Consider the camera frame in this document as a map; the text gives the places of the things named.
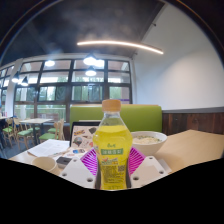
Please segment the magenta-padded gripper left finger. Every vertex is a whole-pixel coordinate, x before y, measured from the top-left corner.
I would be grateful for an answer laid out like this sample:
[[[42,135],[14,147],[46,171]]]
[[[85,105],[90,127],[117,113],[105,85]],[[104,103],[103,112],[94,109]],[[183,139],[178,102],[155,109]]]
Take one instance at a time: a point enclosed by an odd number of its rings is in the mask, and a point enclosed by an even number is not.
[[[82,157],[73,157],[60,176],[84,188],[95,189],[98,171],[96,152],[91,149]]]

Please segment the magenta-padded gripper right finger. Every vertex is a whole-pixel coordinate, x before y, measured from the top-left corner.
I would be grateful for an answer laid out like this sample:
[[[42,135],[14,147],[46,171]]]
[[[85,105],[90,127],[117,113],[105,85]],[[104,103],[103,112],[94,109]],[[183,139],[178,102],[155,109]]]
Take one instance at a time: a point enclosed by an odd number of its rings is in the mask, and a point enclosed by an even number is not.
[[[127,163],[127,188],[143,187],[167,176],[170,172],[171,168],[163,159],[157,160],[154,156],[145,156],[132,148]]]

